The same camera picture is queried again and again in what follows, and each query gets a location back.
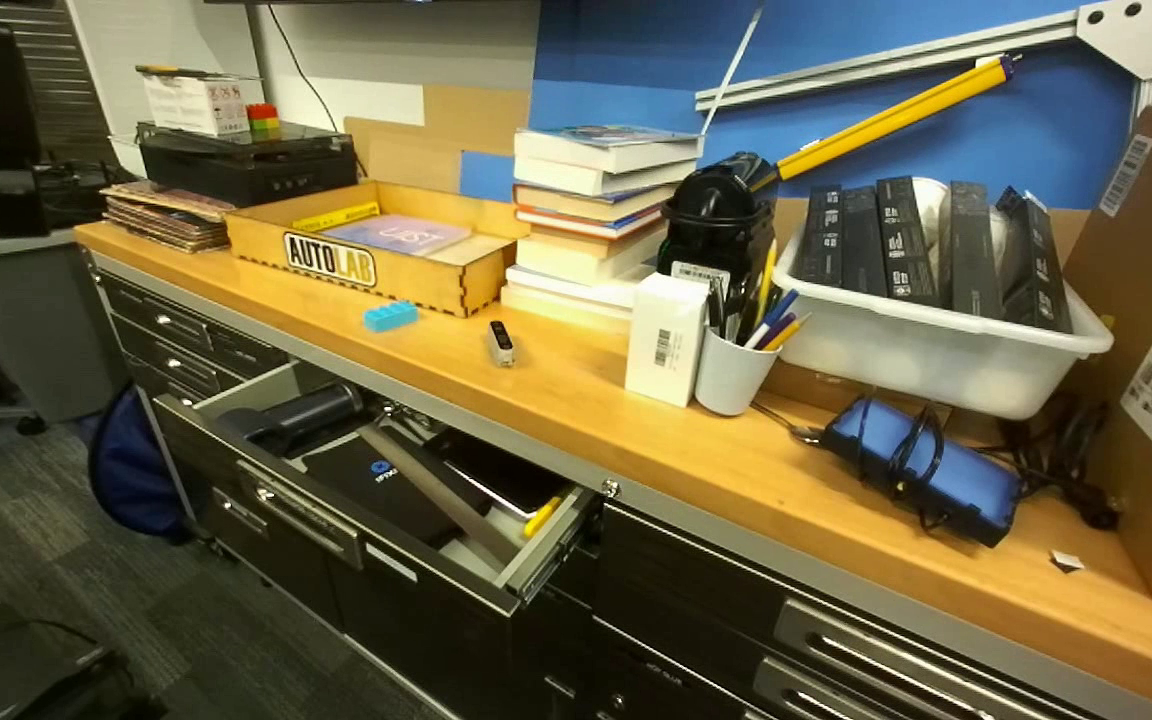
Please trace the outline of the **small blue block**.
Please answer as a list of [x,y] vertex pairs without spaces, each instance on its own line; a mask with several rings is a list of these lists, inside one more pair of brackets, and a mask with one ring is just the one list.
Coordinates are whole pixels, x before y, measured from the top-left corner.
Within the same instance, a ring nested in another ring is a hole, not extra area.
[[410,298],[392,298],[392,304],[368,307],[361,321],[366,321],[368,330],[395,330],[395,327],[416,324],[421,307],[410,304]]

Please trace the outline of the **yellow bar tool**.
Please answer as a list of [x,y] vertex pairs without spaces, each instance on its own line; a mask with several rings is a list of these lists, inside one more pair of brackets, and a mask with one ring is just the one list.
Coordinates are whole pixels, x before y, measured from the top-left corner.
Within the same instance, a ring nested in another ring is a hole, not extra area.
[[775,173],[786,178],[810,177],[810,173],[815,173],[839,154],[853,154],[877,139],[889,139],[912,124],[920,124],[920,119],[934,119],[957,102],[969,102],[992,86],[1005,86],[1007,78],[1013,78],[1013,66],[1005,56],[978,59],[969,71],[957,71],[957,76],[947,76],[947,78],[940,78],[940,82],[934,82],[934,86],[925,86],[900,102],[889,102],[889,107],[881,107],[881,111],[872,111],[872,115],[825,134],[825,139],[806,142],[799,153],[786,154],[775,164]]

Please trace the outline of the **aluminium extrusion rail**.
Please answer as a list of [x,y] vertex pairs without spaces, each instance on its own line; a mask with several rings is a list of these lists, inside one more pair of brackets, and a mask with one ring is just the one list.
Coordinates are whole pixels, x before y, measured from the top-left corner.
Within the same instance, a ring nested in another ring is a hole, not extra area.
[[850,59],[830,59],[782,76],[732,78],[700,86],[693,95],[697,111],[708,107],[746,107],[761,100],[806,95],[821,86],[846,86],[866,78],[885,78],[900,71],[929,71],[946,63],[971,63],[986,56],[1036,52],[1043,45],[1086,45],[1120,71],[1134,76],[1134,107],[1152,107],[1152,0],[1088,0],[1079,6],[1007,19],[978,30],[957,30],[940,40],[920,40],[905,47],[866,52]]

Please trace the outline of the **black printer device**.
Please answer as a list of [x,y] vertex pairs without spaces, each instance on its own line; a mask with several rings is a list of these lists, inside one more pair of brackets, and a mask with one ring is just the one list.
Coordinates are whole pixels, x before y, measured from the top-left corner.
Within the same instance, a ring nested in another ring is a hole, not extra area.
[[298,124],[275,134],[202,134],[142,124],[136,148],[155,185],[240,209],[347,188],[361,178],[361,160],[347,134]]

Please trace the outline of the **black boxes in bin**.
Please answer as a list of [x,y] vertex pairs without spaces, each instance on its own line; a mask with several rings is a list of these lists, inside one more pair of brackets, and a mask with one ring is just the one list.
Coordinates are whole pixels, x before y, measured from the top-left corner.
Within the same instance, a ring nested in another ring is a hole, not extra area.
[[1048,209],[1019,188],[885,177],[821,188],[787,261],[795,281],[1067,330]]

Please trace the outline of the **white box on printer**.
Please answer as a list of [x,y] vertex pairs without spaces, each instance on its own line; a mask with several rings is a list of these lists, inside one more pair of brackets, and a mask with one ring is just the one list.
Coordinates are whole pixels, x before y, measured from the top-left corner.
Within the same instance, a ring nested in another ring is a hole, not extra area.
[[136,76],[162,129],[195,134],[240,134],[247,129],[243,86],[224,71],[142,63]]

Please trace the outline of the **white rectangular box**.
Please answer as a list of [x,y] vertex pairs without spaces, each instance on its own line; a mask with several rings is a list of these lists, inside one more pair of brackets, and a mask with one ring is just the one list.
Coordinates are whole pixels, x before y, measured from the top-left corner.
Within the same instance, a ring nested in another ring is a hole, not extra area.
[[648,276],[634,296],[623,389],[684,406],[693,401],[704,338],[708,283]]

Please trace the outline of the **white plastic bin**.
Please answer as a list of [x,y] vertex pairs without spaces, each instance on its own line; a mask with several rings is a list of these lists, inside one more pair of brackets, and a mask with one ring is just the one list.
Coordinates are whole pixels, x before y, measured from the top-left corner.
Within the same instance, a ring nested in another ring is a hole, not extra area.
[[1075,288],[1063,288],[1073,327],[1054,330],[799,281],[793,261],[795,249],[786,249],[775,283],[795,296],[806,330],[786,360],[814,373],[1030,419],[1079,360],[1112,347]]

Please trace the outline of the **stack of brown folders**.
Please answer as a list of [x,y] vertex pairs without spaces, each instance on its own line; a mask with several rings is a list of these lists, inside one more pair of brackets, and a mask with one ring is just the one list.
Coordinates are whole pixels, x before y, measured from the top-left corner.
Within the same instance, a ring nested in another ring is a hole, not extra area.
[[128,178],[104,188],[104,217],[128,230],[195,251],[229,241],[233,205],[152,178]]

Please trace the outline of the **small black and silver clip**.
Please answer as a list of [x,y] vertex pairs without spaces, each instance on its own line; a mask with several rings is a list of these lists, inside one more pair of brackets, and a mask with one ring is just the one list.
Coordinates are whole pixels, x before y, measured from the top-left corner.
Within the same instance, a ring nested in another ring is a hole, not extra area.
[[517,338],[511,338],[511,330],[507,330],[505,321],[488,321],[488,356],[493,356],[493,363],[500,363],[500,368],[511,368],[511,363],[517,363]]

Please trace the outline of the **purple UIST booklet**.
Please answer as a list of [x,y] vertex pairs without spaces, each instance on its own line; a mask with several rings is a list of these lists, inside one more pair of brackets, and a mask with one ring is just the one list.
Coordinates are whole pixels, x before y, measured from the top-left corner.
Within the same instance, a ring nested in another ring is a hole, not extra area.
[[434,255],[447,242],[470,241],[470,228],[421,219],[421,217],[374,217],[374,219],[330,228],[330,241],[351,242],[351,249],[386,249],[399,255]]

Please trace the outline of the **blue bag on floor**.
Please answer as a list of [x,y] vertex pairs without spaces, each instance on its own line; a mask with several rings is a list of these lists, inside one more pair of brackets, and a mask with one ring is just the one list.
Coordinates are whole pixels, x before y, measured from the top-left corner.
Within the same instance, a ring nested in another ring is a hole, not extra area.
[[190,542],[192,520],[134,383],[99,411],[88,441],[88,487],[107,520],[128,531]]

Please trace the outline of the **black round desk object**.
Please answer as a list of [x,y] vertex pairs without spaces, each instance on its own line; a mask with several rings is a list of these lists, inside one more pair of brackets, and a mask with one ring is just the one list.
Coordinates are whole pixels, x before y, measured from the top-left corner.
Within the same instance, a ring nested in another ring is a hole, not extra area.
[[670,234],[658,267],[676,261],[723,267],[732,281],[747,281],[773,241],[773,209],[782,173],[757,153],[732,153],[708,166],[684,177],[664,205]]

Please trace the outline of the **black drawer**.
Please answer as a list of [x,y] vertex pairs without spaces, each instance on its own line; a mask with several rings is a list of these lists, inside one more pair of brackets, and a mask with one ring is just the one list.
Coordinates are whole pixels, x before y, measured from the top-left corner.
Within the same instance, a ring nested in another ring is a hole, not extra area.
[[596,509],[554,466],[302,360],[152,406],[215,456],[222,505],[275,520],[357,577],[436,578],[500,615],[559,572]]

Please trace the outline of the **wooden Autolab tray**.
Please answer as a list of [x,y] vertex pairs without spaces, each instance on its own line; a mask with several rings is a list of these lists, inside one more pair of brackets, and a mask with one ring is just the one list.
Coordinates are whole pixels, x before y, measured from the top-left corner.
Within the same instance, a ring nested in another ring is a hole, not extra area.
[[[374,217],[421,217],[470,228],[470,241],[434,255],[351,249],[330,228]],[[229,242],[240,261],[330,281],[386,298],[414,298],[428,310],[473,317],[500,296],[511,242],[526,234],[500,200],[473,200],[410,185],[351,185],[294,200],[240,209],[229,217]]]

